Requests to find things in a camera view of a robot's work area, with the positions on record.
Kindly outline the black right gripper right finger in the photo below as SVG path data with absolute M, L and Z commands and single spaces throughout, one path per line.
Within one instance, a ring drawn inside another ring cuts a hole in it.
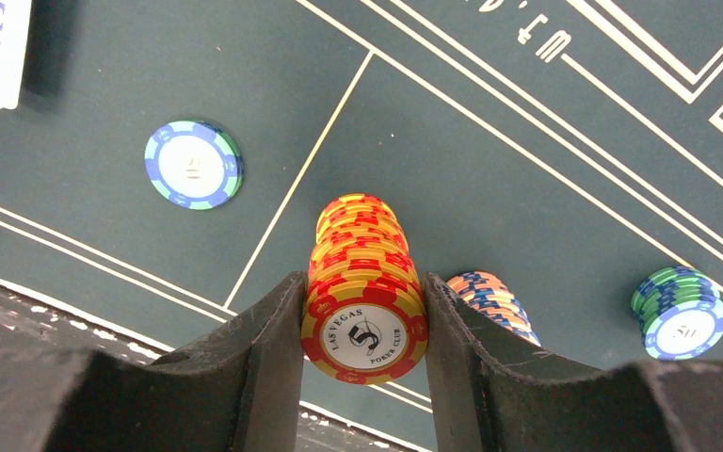
M 436 274 L 422 288 L 439 450 L 723 451 L 723 361 L 602 371 L 496 325 Z

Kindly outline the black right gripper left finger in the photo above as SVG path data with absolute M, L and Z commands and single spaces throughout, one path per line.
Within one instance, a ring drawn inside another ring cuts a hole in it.
M 0 451 L 291 451 L 306 276 L 147 365 L 0 347 Z

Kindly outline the red yellow poker chip stack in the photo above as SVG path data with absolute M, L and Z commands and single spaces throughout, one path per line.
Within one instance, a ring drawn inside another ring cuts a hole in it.
M 320 213 L 300 337 L 319 370 L 351 384 L 399 379 L 423 358 L 420 279 L 406 234 L 382 199 L 349 193 Z

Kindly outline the green chips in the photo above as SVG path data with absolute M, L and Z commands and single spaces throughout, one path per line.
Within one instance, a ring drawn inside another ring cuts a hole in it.
M 667 266 L 633 292 L 631 309 L 646 352 L 662 361 L 689 360 L 723 336 L 723 300 L 717 284 L 690 266 Z

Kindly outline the green poker chip stack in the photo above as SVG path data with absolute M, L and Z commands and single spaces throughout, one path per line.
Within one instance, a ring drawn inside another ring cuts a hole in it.
M 155 190 L 190 210 L 219 207 L 244 180 L 237 144 L 205 121 L 172 121 L 157 128 L 147 140 L 144 164 Z

